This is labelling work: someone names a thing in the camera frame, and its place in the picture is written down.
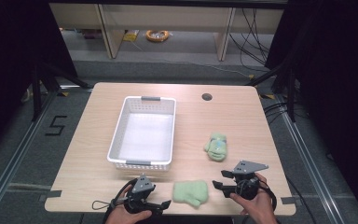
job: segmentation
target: white plastic basket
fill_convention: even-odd
[[[126,97],[107,159],[118,169],[168,171],[175,111],[173,98]]]

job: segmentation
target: green cloth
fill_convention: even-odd
[[[199,208],[208,201],[208,186],[203,180],[175,182],[173,185],[173,201],[188,203]]]
[[[222,161],[227,155],[227,138],[221,133],[212,133],[210,141],[205,144],[205,151],[214,161]]]

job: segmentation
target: gray carpet floor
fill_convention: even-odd
[[[150,47],[141,36],[138,36],[137,48],[132,43],[124,43],[120,53],[114,60],[106,59],[102,40],[85,41],[79,33],[63,34],[68,49],[74,59],[79,77],[94,84],[100,81],[110,82],[148,82],[148,83],[188,83],[213,85],[243,85],[249,81],[250,75],[261,76],[263,72],[244,68],[239,62],[240,54],[231,43],[228,45],[227,60],[218,62],[214,55],[213,39],[203,33],[175,33],[162,46]],[[178,40],[187,43],[186,48],[176,45],[175,37],[188,38]],[[164,60],[155,60],[154,56]],[[247,60],[251,68],[265,70],[260,65]],[[259,84],[260,94],[269,94],[274,78]],[[60,79],[62,85],[71,84]],[[70,91],[67,96],[57,96],[47,110],[47,114],[37,130],[30,148],[20,168],[13,177],[7,192],[0,202],[0,223],[101,223],[101,214],[50,213],[44,209],[41,196],[46,195],[58,173],[66,149],[69,146],[76,125],[90,97],[89,91]],[[321,137],[316,132],[312,120],[307,117],[307,108],[296,99],[296,126],[300,130],[304,142],[317,168],[324,178],[325,185],[331,191],[346,223],[358,223],[358,203],[340,174],[334,161],[326,157]],[[276,104],[273,99],[260,99],[262,106]],[[317,223],[330,223],[321,199],[313,186],[309,173],[298,153],[296,144],[287,129],[284,116],[272,110],[266,117],[276,144],[283,169],[287,177],[305,199]],[[32,100],[25,102],[17,114],[7,125],[0,144],[0,176],[5,171],[22,137],[26,134],[33,115]],[[56,133],[49,127],[55,116],[66,116],[58,122],[65,125],[61,135],[46,136]],[[298,192],[291,187],[292,194],[299,201]],[[304,203],[296,205],[296,213],[291,217],[278,217],[281,223],[312,223],[310,212]],[[235,222],[241,223],[242,217]]]

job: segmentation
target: human hand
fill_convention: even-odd
[[[260,185],[267,188],[268,186],[265,184],[267,179],[258,173],[255,173],[255,175],[260,180]],[[249,214],[257,224],[277,223],[271,205],[271,198],[264,190],[259,189],[257,195],[251,201],[242,198],[236,193],[231,193],[229,196],[234,202],[243,207],[241,215]]]
[[[120,198],[125,197],[127,191],[129,191],[131,185],[127,186],[120,195]],[[142,211],[137,214],[131,214],[127,212],[123,204],[117,205],[115,209],[112,210],[105,224],[134,224],[137,221],[147,219],[152,215],[151,211]]]

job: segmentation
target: black wire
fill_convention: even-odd
[[[84,218],[84,213],[82,213],[81,216],[80,216],[79,224],[82,224],[82,223],[83,223],[83,218]]]
[[[242,61],[242,51],[240,51],[240,61],[241,61],[241,64],[242,64],[242,66],[243,66],[244,68],[247,68],[247,69],[249,69],[249,70],[254,70],[254,71],[257,71],[257,72],[267,72],[267,71],[265,71],[265,70],[255,69],[255,68],[251,68],[251,67],[246,66],[246,65],[243,63],[243,61]]]
[[[262,181],[261,179],[259,179],[258,181],[260,181],[261,183],[265,184],[269,188],[269,185],[266,182]]]
[[[272,109],[279,108],[279,107],[281,107],[283,105],[287,105],[287,103],[277,103],[277,104],[274,104],[274,105],[269,105],[269,106],[265,107],[263,110],[264,110],[264,113],[267,114]]]
[[[328,160],[334,161],[333,155],[331,155],[330,152],[326,152],[326,153],[325,153],[325,156],[326,156],[326,158],[327,158]]]
[[[249,216],[244,217],[243,220],[242,220],[242,224],[245,224],[248,221],[248,218],[249,218]]]
[[[121,190],[116,195],[116,198],[112,199],[112,202],[110,203],[110,205],[113,208],[116,206],[116,202],[117,202],[118,198],[120,197],[121,193],[124,191],[124,189],[126,189],[126,187],[131,185],[131,184],[135,184],[136,181],[138,181],[138,178],[134,178],[133,180],[130,180],[126,185],[123,186],[123,188],[121,188]]]
[[[289,182],[289,184],[293,187],[293,189],[296,191],[296,193],[298,194],[298,196],[300,197],[301,202],[305,205],[305,207],[307,208],[308,213],[310,214],[310,218],[312,219],[312,222],[316,224],[316,219],[313,216],[312,212],[310,211],[310,208],[308,207],[306,201],[304,200],[303,196],[301,195],[300,191],[296,188],[295,184],[293,184],[293,182],[289,179],[289,177],[287,175],[285,175],[287,182]]]
[[[243,43],[242,45],[240,45],[240,44],[234,39],[234,37],[232,36],[232,34],[229,34],[229,36],[231,37],[232,41],[233,41],[234,44],[237,46],[237,48],[240,49],[240,53],[244,52],[244,53],[246,53],[247,55],[249,55],[251,58],[253,58],[255,61],[257,61],[258,63],[261,63],[261,64],[264,63],[261,59],[257,58],[256,56],[254,56],[253,53],[249,52],[247,49],[245,49],[245,48],[243,47],[244,44],[246,44],[246,42]]]
[[[98,208],[96,208],[96,207],[94,207],[94,204],[95,203],[104,203],[104,204],[106,204],[105,206],[102,206],[102,207],[98,207]],[[102,201],[94,201],[93,203],[92,203],[92,209],[93,210],[101,210],[101,209],[103,209],[103,208],[105,208],[105,207],[108,207],[109,206],[109,204],[110,203],[106,203],[106,202],[102,202]]]
[[[300,115],[300,114],[297,114],[297,113],[295,113],[295,115],[297,115],[298,117],[301,117],[303,119],[309,119],[310,118],[310,116],[308,116],[308,115],[304,116],[304,115]]]
[[[268,123],[268,125],[270,125],[273,121],[275,121],[275,119],[277,119],[280,115],[282,115],[282,114],[284,114],[284,113],[286,113],[286,112],[287,112],[287,110],[275,112],[274,114],[278,114],[278,115],[275,116],[275,118],[273,118],[273,119]]]
[[[253,20],[252,25],[251,25],[251,23],[249,22],[248,18],[246,17],[245,11],[242,9],[243,17],[246,19],[246,23],[247,23],[248,26],[249,26],[249,31],[250,31],[249,33],[252,34],[252,36],[254,37],[254,39],[255,39],[255,41],[256,41],[256,43],[257,43],[257,45],[258,45],[258,48],[257,48],[257,47],[255,47],[255,48],[260,50],[260,53],[261,53],[261,55],[263,56],[263,59],[266,60],[267,57],[266,57],[266,55],[265,55],[265,53],[264,53],[263,48],[265,48],[265,49],[268,49],[268,48],[266,48],[264,45],[262,45],[261,42],[260,42],[260,39],[258,38],[257,23],[255,22],[255,17],[256,17],[257,9],[254,8],[253,12],[254,12],[254,16],[253,16],[253,19],[254,19],[254,20]]]
[[[254,44],[252,44],[251,42],[248,41],[248,38],[249,38],[249,35],[250,35],[250,34],[251,34],[251,33],[249,33],[246,37],[245,37],[243,34],[241,34],[241,36],[242,36],[242,38],[245,40],[245,42],[247,42],[250,46],[254,47],[255,49],[258,49],[257,46],[255,46]]]

